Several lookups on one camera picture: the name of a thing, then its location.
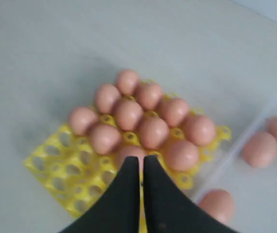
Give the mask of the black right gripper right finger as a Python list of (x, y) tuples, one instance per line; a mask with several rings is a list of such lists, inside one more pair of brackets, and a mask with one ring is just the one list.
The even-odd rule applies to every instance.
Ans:
[(172, 181), (157, 157), (143, 165), (144, 211), (149, 233), (234, 233), (192, 202)]

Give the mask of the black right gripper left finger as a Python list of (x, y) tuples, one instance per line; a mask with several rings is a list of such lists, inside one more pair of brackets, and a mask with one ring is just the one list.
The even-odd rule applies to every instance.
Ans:
[(139, 231), (139, 161), (127, 157), (115, 179), (95, 204), (63, 233), (137, 233)]

